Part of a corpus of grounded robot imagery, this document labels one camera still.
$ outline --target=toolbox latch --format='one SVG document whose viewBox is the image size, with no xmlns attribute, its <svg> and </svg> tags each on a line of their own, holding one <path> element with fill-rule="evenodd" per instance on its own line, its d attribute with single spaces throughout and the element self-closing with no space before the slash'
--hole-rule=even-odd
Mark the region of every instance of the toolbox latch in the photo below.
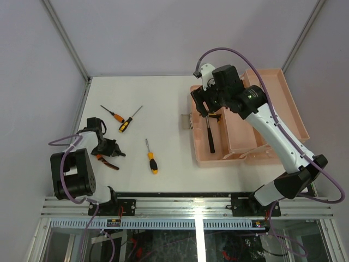
<svg viewBox="0 0 349 262">
<path fill-rule="evenodd" d="M 180 115 L 182 121 L 182 128 L 185 130 L 192 129 L 192 119 L 191 114 Z"/>
</svg>

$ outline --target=toolbox compartment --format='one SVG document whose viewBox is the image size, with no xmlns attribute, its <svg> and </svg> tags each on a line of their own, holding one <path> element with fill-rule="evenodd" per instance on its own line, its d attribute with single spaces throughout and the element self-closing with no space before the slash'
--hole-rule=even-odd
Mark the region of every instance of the toolbox compartment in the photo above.
<svg viewBox="0 0 349 262">
<path fill-rule="evenodd" d="M 303 121 L 286 83 L 281 69 L 259 69 L 277 114 L 301 142 L 309 139 Z M 251 69 L 246 70 L 241 77 L 244 86 L 260 86 L 257 76 Z M 199 88 L 192 86 L 190 91 Z M 217 114 L 222 114 L 219 122 L 210 118 L 215 153 L 209 150 L 206 120 L 196 111 L 196 105 L 191 99 L 191 113 L 195 156 L 200 167 L 226 166 L 245 161 L 248 164 L 279 163 L 276 153 L 266 143 L 260 133 L 238 114 L 222 108 Z"/>
</svg>

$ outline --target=orange screwdriver handle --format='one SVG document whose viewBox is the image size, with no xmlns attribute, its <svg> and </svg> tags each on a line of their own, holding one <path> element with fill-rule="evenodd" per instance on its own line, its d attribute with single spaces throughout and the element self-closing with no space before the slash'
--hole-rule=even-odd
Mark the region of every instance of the orange screwdriver handle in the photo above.
<svg viewBox="0 0 349 262">
<path fill-rule="evenodd" d="M 119 121 L 120 123 L 125 122 L 125 119 L 122 118 L 122 116 L 118 115 L 118 114 L 114 114 L 114 118 Z"/>
</svg>

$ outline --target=white robotic arm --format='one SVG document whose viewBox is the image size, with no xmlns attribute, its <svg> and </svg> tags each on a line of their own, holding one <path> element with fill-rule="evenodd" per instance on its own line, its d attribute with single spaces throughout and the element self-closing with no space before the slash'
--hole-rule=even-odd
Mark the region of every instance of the white robotic arm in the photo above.
<svg viewBox="0 0 349 262">
<path fill-rule="evenodd" d="M 277 114 L 278 121 L 275 121 L 266 94 L 259 87 L 244 88 L 235 67 L 225 65 L 215 69 L 210 64 L 204 64 L 201 67 L 200 75 L 196 76 L 203 80 L 202 87 L 191 93 L 198 112 L 206 117 L 209 112 L 214 113 L 224 106 L 239 114 L 242 119 L 260 132 L 277 153 L 285 168 L 284 174 L 251 195 L 251 198 L 255 199 L 259 205 L 267 206 L 282 198 L 293 199 L 315 180 L 318 170 L 304 158 L 305 156 L 313 159 L 321 168 L 326 166 L 326 158 L 323 155 L 314 156 L 292 134 Z M 281 132 L 279 124 L 285 130 L 286 135 L 302 148 L 304 154 L 301 155 L 295 145 Z"/>
</svg>

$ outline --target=glass panel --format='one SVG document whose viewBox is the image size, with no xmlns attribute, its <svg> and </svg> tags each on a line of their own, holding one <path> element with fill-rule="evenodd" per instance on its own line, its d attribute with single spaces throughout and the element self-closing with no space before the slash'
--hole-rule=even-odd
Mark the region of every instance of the glass panel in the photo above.
<svg viewBox="0 0 349 262">
<path fill-rule="evenodd" d="M 317 221 L 274 221 L 277 234 L 302 244 L 309 255 L 288 252 L 274 236 L 254 236 L 252 231 L 205 231 L 207 262 L 330 262 Z M 283 243 L 296 253 L 303 250 L 288 239 Z"/>
<path fill-rule="evenodd" d="M 113 261 L 197 261 L 195 230 L 106 230 L 113 237 Z M 83 229 L 53 228 L 43 261 L 80 261 L 79 243 Z M 68 242 L 75 236 L 71 259 L 65 260 Z M 112 243 L 99 230 L 88 230 L 83 246 L 84 261 L 110 261 Z"/>
<path fill-rule="evenodd" d="M 294 256 L 285 250 L 274 236 L 245 236 L 252 231 L 205 230 L 207 262 L 330 262 L 326 245 L 317 221 L 274 221 L 280 235 L 286 235 L 303 244 L 308 250 L 307 258 Z M 82 229 L 52 228 L 50 243 L 43 260 L 79 261 L 79 243 Z M 197 261 L 195 230 L 108 230 L 116 246 L 114 261 L 127 262 L 193 262 Z M 84 261 L 109 261 L 112 253 L 111 241 L 100 237 L 99 230 L 88 230 L 83 246 Z M 283 242 L 294 252 L 302 250 L 285 239 Z"/>
</svg>

